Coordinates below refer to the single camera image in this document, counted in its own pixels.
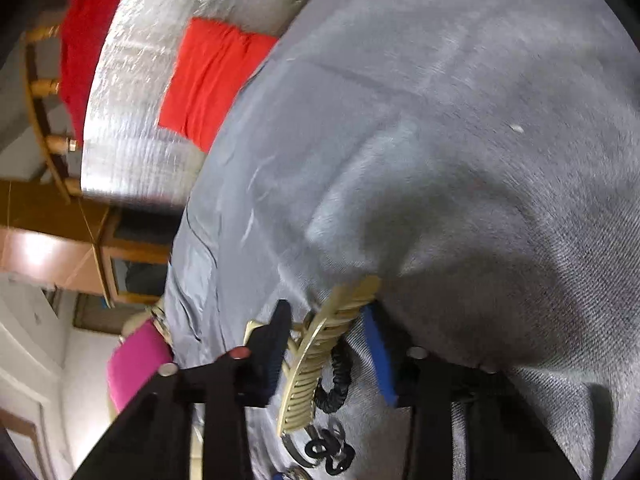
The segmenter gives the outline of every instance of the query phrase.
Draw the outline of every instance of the silver foil sheet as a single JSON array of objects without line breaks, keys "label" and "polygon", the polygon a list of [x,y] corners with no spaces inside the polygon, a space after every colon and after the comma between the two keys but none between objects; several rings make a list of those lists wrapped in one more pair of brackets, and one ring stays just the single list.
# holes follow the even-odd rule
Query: silver foil sheet
[{"label": "silver foil sheet", "polygon": [[116,202],[184,206],[205,155],[158,127],[184,29],[193,16],[281,35],[301,0],[121,0],[95,72],[82,192]]}]

